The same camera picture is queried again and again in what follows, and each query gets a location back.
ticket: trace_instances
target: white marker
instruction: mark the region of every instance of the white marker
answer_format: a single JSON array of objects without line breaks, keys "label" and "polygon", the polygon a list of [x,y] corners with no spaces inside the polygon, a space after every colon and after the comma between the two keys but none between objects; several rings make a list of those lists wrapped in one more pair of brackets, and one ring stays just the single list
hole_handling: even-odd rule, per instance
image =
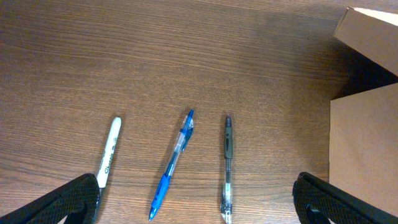
[{"label": "white marker", "polygon": [[106,186],[106,181],[108,180],[108,175],[111,170],[112,159],[114,155],[114,150],[116,148],[116,143],[118,141],[118,136],[120,132],[120,127],[122,125],[122,120],[119,117],[115,117],[112,121],[111,130],[109,131],[108,140],[106,141],[104,154],[102,156],[101,165],[97,174],[97,181],[99,186],[99,194],[97,198],[96,210],[93,217],[93,223],[98,215],[98,211],[101,206],[101,199]]}]

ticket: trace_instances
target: brown desk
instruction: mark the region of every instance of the brown desk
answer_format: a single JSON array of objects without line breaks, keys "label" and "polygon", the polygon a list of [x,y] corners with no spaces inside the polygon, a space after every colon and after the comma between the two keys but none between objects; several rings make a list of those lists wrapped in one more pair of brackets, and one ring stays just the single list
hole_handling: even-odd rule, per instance
[{"label": "brown desk", "polygon": [[297,223],[293,182],[328,180],[330,100],[354,61],[332,37],[352,1],[328,2],[3,1],[0,215],[96,173],[118,114],[99,222],[147,223],[192,106],[195,132],[155,222],[223,222],[232,112],[235,223]]}]

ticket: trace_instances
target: cardboard box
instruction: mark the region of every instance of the cardboard box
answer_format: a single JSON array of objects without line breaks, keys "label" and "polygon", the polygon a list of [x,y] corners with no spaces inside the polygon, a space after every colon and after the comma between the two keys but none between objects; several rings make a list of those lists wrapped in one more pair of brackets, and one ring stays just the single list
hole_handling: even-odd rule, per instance
[{"label": "cardboard box", "polygon": [[[335,37],[398,75],[397,14],[349,7]],[[331,184],[398,217],[398,83],[331,101],[329,162]]]},{"label": "cardboard box", "polygon": [[398,83],[331,101],[330,184],[398,216]]},{"label": "cardboard box", "polygon": [[334,36],[398,74],[398,14],[349,7]]}]

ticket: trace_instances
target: pen grip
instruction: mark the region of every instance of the pen grip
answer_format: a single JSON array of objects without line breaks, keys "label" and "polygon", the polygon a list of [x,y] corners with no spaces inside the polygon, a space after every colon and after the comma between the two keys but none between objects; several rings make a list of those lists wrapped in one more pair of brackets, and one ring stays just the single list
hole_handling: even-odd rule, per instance
[{"label": "pen grip", "polygon": [[157,186],[156,193],[154,200],[152,201],[152,207],[159,209],[160,206],[162,205],[163,198],[167,193],[167,190],[169,189],[170,185],[170,179],[171,176],[167,176],[166,174],[163,174],[159,185]]},{"label": "pen grip", "polygon": [[232,140],[232,127],[225,128],[225,140],[224,140],[224,157],[225,159],[232,159],[233,157],[233,140]]}]

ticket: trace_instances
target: blue pen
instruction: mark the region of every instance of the blue pen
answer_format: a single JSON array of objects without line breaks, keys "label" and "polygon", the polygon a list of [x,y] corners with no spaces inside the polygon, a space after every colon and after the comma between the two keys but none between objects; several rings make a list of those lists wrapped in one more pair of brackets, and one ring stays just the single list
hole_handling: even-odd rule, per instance
[{"label": "blue pen", "polygon": [[177,164],[178,157],[180,153],[185,150],[188,141],[192,136],[192,133],[193,133],[193,110],[190,110],[188,116],[185,117],[185,120],[182,124],[182,128],[177,136],[177,142],[174,145],[174,151],[170,159],[170,162],[167,165],[166,171],[164,172],[159,182],[159,185],[157,186],[155,197],[150,207],[149,221],[152,221],[155,218],[157,211],[162,205],[163,198],[166,196],[167,190],[169,189],[170,180],[172,178],[175,165]]}]

